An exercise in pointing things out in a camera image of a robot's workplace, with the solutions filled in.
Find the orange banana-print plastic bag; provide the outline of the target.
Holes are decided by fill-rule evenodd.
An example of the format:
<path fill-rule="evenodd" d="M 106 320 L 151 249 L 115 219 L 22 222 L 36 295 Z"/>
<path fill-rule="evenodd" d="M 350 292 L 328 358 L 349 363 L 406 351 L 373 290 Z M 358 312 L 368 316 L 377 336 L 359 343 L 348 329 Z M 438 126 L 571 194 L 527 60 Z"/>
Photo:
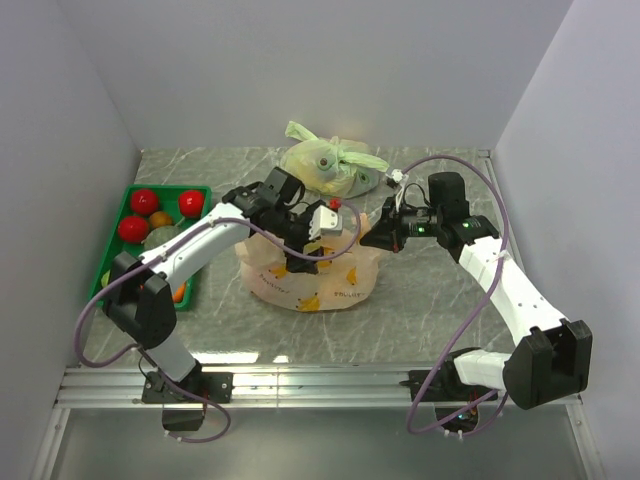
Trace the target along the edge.
<path fill-rule="evenodd" d="M 318 272 L 290 273 L 285 252 L 259 234 L 235 245 L 243 286 L 266 303 L 298 312 L 350 308 L 372 293 L 385 252 L 356 243 L 318 263 Z"/>

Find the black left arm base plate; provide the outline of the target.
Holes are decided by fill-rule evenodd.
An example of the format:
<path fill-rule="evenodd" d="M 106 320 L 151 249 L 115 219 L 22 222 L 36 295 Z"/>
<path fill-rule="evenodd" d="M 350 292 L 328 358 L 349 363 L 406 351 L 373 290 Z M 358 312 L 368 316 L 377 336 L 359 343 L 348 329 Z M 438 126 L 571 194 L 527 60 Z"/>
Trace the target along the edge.
<path fill-rule="evenodd" d="M 234 375 L 231 372 L 204 372 L 194 381 L 172 386 L 158 372 L 146 375 L 141 402 L 143 404 L 203 403 L 205 399 L 218 404 L 231 401 Z"/>

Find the green tied plastic bag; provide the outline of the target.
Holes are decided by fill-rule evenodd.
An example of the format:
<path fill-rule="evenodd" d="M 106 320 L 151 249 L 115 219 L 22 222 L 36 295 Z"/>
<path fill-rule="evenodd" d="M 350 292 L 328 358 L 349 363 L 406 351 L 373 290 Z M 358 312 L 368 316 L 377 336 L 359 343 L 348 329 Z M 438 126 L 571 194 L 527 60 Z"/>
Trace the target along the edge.
<path fill-rule="evenodd" d="M 279 166 L 320 195 L 350 199 L 374 189 L 389 163 L 371 154 L 363 142 L 319 137 L 289 121 L 285 136 L 297 140 L 281 157 Z"/>

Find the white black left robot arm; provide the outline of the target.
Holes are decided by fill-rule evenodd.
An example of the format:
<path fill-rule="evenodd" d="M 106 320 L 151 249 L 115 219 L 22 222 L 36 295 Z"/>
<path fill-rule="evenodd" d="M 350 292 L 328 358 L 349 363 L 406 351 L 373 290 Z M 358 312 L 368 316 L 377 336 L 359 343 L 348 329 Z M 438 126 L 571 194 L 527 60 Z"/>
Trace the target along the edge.
<path fill-rule="evenodd" d="M 168 242 L 143 256 L 122 253 L 114 259 L 103 311 L 165 375 L 165 388 L 177 401 L 202 396 L 205 383 L 201 364 L 176 332 L 175 289 L 257 231 L 283 244 L 290 271 L 316 272 L 302 254 L 335 215 L 321 200 L 294 212 L 291 202 L 303 190 L 300 180 L 274 168 L 265 181 L 226 193 L 210 213 Z"/>

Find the red fake apple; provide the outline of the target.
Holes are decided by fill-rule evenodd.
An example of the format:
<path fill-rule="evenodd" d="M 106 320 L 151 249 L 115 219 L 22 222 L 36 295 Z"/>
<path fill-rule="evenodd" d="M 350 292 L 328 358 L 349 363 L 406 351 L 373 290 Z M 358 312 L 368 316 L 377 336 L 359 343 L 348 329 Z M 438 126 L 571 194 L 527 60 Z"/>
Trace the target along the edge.
<path fill-rule="evenodd" d="M 199 218 L 205 205 L 206 197 L 202 191 L 186 190 L 178 197 L 178 208 L 184 218 Z"/>
<path fill-rule="evenodd" d="M 150 232 L 148 222 L 139 216 L 126 216 L 117 226 L 119 238 L 126 243 L 141 244 Z"/>
<path fill-rule="evenodd" d="M 159 210 L 160 202 L 154 191 L 139 189 L 131 194 L 129 206 L 133 213 L 149 217 Z"/>

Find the red fake apple lower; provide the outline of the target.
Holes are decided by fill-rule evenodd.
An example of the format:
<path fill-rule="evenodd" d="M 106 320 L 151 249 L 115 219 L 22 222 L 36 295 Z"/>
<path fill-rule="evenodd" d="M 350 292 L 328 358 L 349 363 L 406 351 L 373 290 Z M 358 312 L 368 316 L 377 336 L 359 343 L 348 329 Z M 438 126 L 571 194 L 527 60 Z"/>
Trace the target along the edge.
<path fill-rule="evenodd" d="M 119 238 L 126 243 L 141 244 L 150 232 L 148 222 L 139 216 L 126 216 L 117 226 Z"/>

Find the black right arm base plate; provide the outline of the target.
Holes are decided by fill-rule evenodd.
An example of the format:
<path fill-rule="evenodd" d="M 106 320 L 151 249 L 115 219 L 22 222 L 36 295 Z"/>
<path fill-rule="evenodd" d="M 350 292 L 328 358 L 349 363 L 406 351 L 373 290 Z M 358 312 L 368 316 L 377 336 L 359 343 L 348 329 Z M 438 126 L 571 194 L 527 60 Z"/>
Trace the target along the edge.
<path fill-rule="evenodd" d="M 410 370 L 407 378 L 399 385 L 409 389 L 411 400 L 414 400 L 426 380 L 430 369 Z M 438 371 L 421 397 L 421 402 L 471 402 L 490 392 L 484 386 L 463 384 L 456 372 L 443 373 Z"/>

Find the small brown-orange fake fruit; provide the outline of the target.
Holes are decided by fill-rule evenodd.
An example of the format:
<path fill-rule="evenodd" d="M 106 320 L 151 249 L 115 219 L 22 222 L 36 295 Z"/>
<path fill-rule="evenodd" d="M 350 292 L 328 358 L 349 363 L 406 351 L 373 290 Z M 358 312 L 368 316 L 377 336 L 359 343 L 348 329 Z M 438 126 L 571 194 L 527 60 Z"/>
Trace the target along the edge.
<path fill-rule="evenodd" d="M 172 217 L 166 211 L 154 212 L 149 216 L 148 221 L 152 230 L 174 225 Z"/>

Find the red fake apple top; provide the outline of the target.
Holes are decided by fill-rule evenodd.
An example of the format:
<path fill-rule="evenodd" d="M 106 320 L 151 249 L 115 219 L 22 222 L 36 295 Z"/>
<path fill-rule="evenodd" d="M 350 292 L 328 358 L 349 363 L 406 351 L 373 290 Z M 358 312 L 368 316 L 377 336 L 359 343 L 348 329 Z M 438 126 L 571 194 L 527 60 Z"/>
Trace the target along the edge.
<path fill-rule="evenodd" d="M 205 205 L 206 197 L 202 191 L 186 190 L 178 197 L 178 208 L 184 218 L 199 218 Z"/>

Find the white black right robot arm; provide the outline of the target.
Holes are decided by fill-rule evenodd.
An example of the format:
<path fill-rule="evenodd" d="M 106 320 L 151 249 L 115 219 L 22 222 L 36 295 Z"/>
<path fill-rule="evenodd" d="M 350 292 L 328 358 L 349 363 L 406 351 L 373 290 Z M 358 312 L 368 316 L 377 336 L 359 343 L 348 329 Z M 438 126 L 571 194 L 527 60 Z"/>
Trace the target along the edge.
<path fill-rule="evenodd" d="M 483 289 L 511 334 L 510 354 L 447 346 L 428 372 L 413 371 L 414 402 L 474 400 L 508 394 L 528 410 L 583 392 L 588 386 L 593 334 L 548 303 L 506 249 L 506 235 L 483 215 L 474 215 L 465 182 L 455 172 L 428 178 L 427 202 L 412 206 L 405 189 L 388 197 L 381 216 L 363 236 L 363 246 L 393 253 L 410 238 L 435 238 Z"/>

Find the aluminium mounting rail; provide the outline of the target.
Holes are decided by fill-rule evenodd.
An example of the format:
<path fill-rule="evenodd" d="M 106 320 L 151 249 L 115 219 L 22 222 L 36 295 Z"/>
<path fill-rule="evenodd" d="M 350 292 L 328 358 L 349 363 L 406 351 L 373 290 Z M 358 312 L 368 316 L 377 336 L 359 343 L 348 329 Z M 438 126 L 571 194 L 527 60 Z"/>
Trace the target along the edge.
<path fill-rule="evenodd" d="M 411 365 L 210 365 L 204 371 L 231 377 L 224 408 L 408 407 L 417 391 L 409 385 Z M 54 405 L 66 409 L 197 409 L 199 402 L 148 402 L 146 377 L 132 368 L 69 368 Z"/>

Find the fake orange in tray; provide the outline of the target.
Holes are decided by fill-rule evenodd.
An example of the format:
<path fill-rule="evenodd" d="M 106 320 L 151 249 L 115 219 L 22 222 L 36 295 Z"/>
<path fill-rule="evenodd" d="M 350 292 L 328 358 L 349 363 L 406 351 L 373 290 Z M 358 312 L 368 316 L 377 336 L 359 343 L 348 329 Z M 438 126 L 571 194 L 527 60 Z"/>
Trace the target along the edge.
<path fill-rule="evenodd" d="M 185 291 L 186 291 L 186 284 L 183 283 L 182 285 L 180 285 L 178 287 L 178 289 L 174 292 L 173 296 L 172 296 L 172 300 L 174 304 L 178 304 L 181 303 L 184 299 L 184 295 L 185 295 Z"/>

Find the green netted fake melon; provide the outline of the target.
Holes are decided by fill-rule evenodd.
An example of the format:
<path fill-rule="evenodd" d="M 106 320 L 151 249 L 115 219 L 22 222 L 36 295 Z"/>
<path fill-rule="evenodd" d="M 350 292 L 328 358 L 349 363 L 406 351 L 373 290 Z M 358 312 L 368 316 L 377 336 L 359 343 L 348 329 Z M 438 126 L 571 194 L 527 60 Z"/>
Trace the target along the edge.
<path fill-rule="evenodd" d="M 153 250 L 166 242 L 169 242 L 181 233 L 181 229 L 174 225 L 167 225 L 155 228 L 143 240 L 142 245 L 145 251 Z"/>

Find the green plastic fruit tray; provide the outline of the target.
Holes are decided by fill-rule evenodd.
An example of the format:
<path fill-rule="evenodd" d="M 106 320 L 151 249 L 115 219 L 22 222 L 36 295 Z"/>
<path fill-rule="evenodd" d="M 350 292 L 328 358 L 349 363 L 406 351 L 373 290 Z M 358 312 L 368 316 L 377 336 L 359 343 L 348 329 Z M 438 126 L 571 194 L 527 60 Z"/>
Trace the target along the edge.
<path fill-rule="evenodd" d="M 117 234 L 117 226 L 119 222 L 126 216 L 139 216 L 144 218 L 149 224 L 149 217 L 143 217 L 132 212 L 129 201 L 131 194 L 139 189 L 150 189 L 156 193 L 159 198 L 160 207 L 158 211 L 166 211 L 173 219 L 174 226 L 181 229 L 181 233 L 186 231 L 189 227 L 195 225 L 198 220 L 203 218 L 213 206 L 213 197 L 211 189 L 207 186 L 184 186 L 184 185 L 131 185 L 125 190 L 119 210 L 116 214 L 116 219 L 113 222 L 111 233 L 107 237 L 106 246 L 103 250 L 99 266 L 94 275 L 94 280 L 89 288 L 89 297 L 95 296 L 104 286 L 106 286 L 109 279 L 110 268 L 112 261 L 117 255 L 122 252 L 127 252 L 134 257 L 138 257 L 148 251 L 143 249 L 141 244 L 130 244 L 123 242 Z M 202 191 L 206 197 L 204 208 L 199 218 L 184 218 L 178 208 L 178 197 L 186 190 L 199 190 Z"/>

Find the red fake apple left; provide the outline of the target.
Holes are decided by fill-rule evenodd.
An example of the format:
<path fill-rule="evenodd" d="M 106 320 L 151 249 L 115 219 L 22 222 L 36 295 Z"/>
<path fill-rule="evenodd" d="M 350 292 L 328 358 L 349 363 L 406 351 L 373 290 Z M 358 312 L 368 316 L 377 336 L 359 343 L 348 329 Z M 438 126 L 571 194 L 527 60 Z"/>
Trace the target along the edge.
<path fill-rule="evenodd" d="M 133 213 L 149 217 L 159 210 L 160 202 L 154 191 L 139 189 L 131 194 L 129 206 Z"/>

